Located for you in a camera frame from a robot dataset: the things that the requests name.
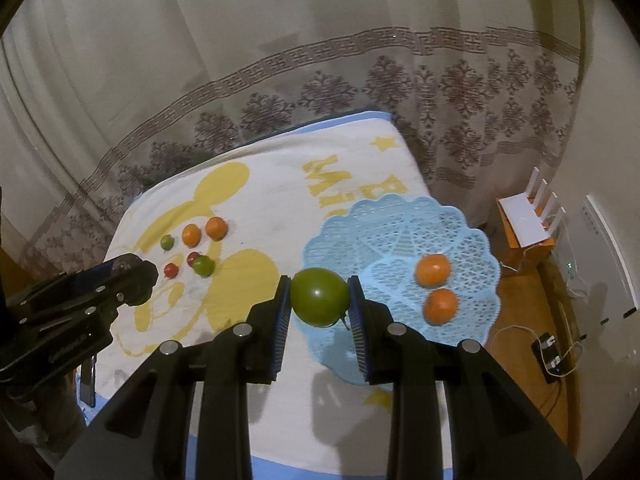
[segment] green tomato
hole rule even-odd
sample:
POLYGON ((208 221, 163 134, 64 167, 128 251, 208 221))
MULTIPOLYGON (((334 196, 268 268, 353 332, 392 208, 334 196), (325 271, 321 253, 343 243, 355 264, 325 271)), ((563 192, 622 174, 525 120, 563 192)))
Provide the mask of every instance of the green tomato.
POLYGON ((174 237, 171 235, 164 235, 160 238, 160 247, 165 251, 169 251, 174 246, 174 237))
POLYGON ((325 327, 344 317, 349 307, 349 287, 335 272, 312 267, 300 270, 289 287, 291 308, 311 326, 325 327))
POLYGON ((213 264, 212 259, 208 256, 198 256, 197 258, 194 258, 191 267, 197 275, 207 278, 213 274, 215 265, 213 264))

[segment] bolt head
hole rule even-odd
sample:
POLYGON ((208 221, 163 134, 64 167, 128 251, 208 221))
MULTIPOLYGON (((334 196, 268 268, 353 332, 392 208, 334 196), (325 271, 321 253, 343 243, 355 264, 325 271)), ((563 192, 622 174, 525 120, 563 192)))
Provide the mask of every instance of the bolt head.
POLYGON ((159 347, 160 352, 164 355, 171 355, 177 351, 178 348, 180 348, 180 343, 173 339, 163 342, 159 347))
POLYGON ((253 330, 254 328, 248 323, 238 323, 234 327, 234 334, 236 334, 238 337, 245 337, 248 336, 253 330))
POLYGON ((475 339, 465 339, 462 342, 462 349, 470 354, 477 354, 481 348, 480 343, 475 339))
POLYGON ((404 335, 406 333, 406 326, 402 323, 391 323, 386 327, 386 331, 391 335, 404 335))

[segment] lace curtain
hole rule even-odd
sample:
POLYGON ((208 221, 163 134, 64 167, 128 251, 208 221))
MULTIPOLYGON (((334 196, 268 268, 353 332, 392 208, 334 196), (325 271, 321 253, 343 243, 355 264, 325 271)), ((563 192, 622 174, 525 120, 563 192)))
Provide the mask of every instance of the lace curtain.
POLYGON ((434 197, 486 220, 571 131, 578 0, 26 0, 2 37, 2 244, 101 260, 132 200, 207 158, 392 113, 434 197))

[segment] orange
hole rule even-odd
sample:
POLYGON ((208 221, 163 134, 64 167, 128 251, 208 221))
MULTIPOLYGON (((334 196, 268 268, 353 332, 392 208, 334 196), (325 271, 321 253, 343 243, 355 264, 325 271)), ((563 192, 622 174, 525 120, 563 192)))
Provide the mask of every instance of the orange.
POLYGON ((204 230, 212 240, 222 240, 226 236, 226 232, 229 231, 229 226, 222 218, 214 216, 209 218, 204 230))
POLYGON ((200 243, 200 228, 196 224, 188 224, 182 230, 182 241, 187 247, 195 247, 200 243))
POLYGON ((442 285, 450 273, 451 265, 444 254, 428 254, 415 266, 415 279, 422 286, 442 285))
POLYGON ((427 323, 442 325, 453 319, 458 311, 458 298, 448 288, 437 288, 424 302, 422 314, 427 323))

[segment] blue lace placemat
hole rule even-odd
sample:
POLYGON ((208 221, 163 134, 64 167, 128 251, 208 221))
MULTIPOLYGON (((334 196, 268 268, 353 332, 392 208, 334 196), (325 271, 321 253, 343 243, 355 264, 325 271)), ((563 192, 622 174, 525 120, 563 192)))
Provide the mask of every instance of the blue lace placemat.
MULTIPOLYGON (((367 299, 385 303, 394 320, 439 343, 456 345, 472 338, 484 345, 500 313, 495 293, 500 266, 485 234, 470 229, 459 209, 428 196, 407 202, 388 194, 357 202, 348 215, 329 218, 309 240, 303 265, 331 269, 345 279, 357 274, 367 299), (414 278, 415 264, 433 253, 447 255, 451 274, 442 286, 460 301, 454 319, 442 326, 431 326, 422 317, 432 289, 414 278)), ((314 328, 297 321, 314 359, 341 379, 364 384, 351 333, 342 323, 314 328)))

